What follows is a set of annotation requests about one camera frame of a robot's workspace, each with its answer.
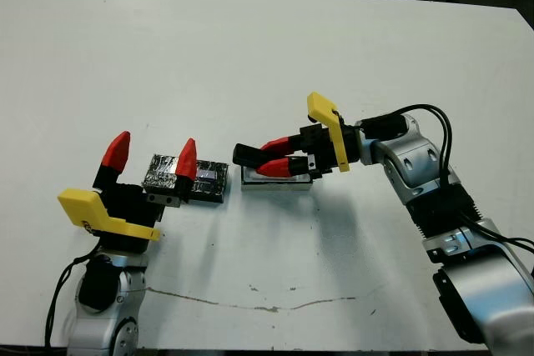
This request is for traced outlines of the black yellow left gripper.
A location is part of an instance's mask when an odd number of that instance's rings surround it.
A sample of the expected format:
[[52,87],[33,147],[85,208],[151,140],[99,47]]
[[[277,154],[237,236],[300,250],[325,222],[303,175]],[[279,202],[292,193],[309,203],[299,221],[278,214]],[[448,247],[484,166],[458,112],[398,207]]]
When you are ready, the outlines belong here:
[[[93,188],[67,188],[58,201],[70,222],[99,238],[99,246],[108,251],[144,253],[151,242],[160,239],[156,228],[165,206],[154,203],[139,185],[117,183],[128,161],[130,132],[121,132],[108,146]],[[175,169],[174,192],[188,202],[197,176],[196,143],[189,138]]]

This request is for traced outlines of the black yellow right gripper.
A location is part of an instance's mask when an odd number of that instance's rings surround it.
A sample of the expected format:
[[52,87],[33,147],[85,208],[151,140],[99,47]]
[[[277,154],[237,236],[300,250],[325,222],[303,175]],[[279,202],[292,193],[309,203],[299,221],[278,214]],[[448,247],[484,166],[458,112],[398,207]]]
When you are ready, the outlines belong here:
[[[337,106],[317,92],[307,97],[308,118],[314,124],[292,135],[268,141],[260,149],[279,157],[256,169],[271,178],[290,178],[309,172],[313,179],[331,173],[334,168],[348,172],[360,161],[358,134],[354,125],[345,124]],[[302,151],[307,157],[286,157]]]

